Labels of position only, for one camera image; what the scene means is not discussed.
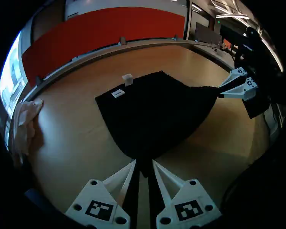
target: screw hole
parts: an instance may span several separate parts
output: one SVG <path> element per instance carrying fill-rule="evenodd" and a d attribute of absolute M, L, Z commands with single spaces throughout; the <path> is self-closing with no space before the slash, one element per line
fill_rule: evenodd
<path fill-rule="evenodd" d="M 170 218 L 168 218 L 168 217 L 162 217 L 162 218 L 160 219 L 160 223 L 162 223 L 162 224 L 164 224 L 164 225 L 170 224 L 171 221 L 172 221 L 172 220 L 171 220 Z"/>
<path fill-rule="evenodd" d="M 98 182 L 97 182 L 97 181 L 91 181 L 91 184 L 92 184 L 92 185 L 97 185 Z"/>
<path fill-rule="evenodd" d="M 73 208 L 76 211 L 80 211 L 82 209 L 82 206 L 80 206 L 79 204 L 76 203 L 76 204 L 74 204 Z"/>
<path fill-rule="evenodd" d="M 127 222 L 127 220 L 125 219 L 125 218 L 123 218 L 123 217 L 117 217 L 116 218 L 116 223 L 117 224 L 125 224 Z"/>
<path fill-rule="evenodd" d="M 95 226 L 91 225 L 91 224 L 88 224 L 86 227 L 88 228 L 93 228 L 93 229 L 97 229 Z"/>
<path fill-rule="evenodd" d="M 212 211 L 213 210 L 213 206 L 212 205 L 207 205 L 204 209 L 206 211 Z"/>

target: desk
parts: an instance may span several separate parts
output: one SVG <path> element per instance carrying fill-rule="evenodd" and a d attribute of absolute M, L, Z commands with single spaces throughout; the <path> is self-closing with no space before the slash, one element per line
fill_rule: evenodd
<path fill-rule="evenodd" d="M 44 195 L 60 211 L 68 209 L 89 179 L 104 180 L 131 161 L 114 143 L 94 98 L 123 83 L 122 75 L 160 70 L 188 86 L 219 86 L 228 76 L 195 52 L 161 46 L 86 65 L 38 96 L 44 106 L 34 123 L 29 161 Z M 184 180 L 199 179 L 219 205 L 230 182 L 267 145 L 261 117 L 250 120 L 239 99 L 219 98 L 196 132 L 157 161 Z M 149 217 L 147 181 L 141 182 L 138 221 Z"/>

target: window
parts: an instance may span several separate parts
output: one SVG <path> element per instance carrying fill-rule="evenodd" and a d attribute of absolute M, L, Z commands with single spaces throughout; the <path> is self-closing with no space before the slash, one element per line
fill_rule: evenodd
<path fill-rule="evenodd" d="M 8 53 L 0 78 L 0 97 L 10 118 L 25 86 L 19 68 L 18 44 L 20 33 Z"/>

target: white wall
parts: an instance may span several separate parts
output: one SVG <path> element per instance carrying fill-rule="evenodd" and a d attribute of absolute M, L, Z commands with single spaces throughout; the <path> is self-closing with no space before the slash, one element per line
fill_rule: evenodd
<path fill-rule="evenodd" d="M 170 0 L 72 0 L 66 1 L 65 20 L 74 13 L 84 14 L 90 11 L 113 8 L 113 7 L 146 7 L 158 10 L 164 10 L 185 17 L 187 21 L 186 0 L 171 2 Z"/>

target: ceiling light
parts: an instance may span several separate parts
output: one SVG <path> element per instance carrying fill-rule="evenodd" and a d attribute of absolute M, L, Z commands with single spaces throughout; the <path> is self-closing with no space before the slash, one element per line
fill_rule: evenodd
<path fill-rule="evenodd" d="M 217 15 L 216 18 L 243 18 L 243 19 L 250 19 L 247 15 L 241 14 L 224 14 L 224 15 Z"/>
<path fill-rule="evenodd" d="M 250 27 L 250 25 L 247 22 L 245 22 L 243 19 L 240 19 L 240 18 L 235 18 L 235 19 L 243 23 L 245 26 Z"/>
<path fill-rule="evenodd" d="M 264 38 L 262 38 L 262 37 L 261 37 L 261 39 L 262 39 L 262 42 L 264 43 L 264 45 L 267 47 L 267 49 L 268 49 L 268 50 L 270 51 L 270 53 L 272 54 L 273 58 L 275 59 L 276 63 L 278 64 L 278 66 L 279 66 L 281 72 L 283 72 L 283 70 L 284 70 L 284 69 L 283 69 L 283 65 L 282 65 L 282 63 L 281 63 L 279 57 L 278 57 L 277 54 L 274 52 L 274 50 L 271 48 L 271 46 L 268 44 L 268 42 L 267 42 Z"/>
<path fill-rule="evenodd" d="M 194 8 L 196 8 L 197 10 L 202 11 L 202 9 L 199 8 L 198 6 L 196 6 L 195 4 L 192 4 L 192 6 L 193 6 Z"/>
<path fill-rule="evenodd" d="M 216 9 L 219 9 L 225 13 L 230 13 L 228 10 L 226 10 L 225 8 L 222 8 L 221 6 L 215 6 Z"/>

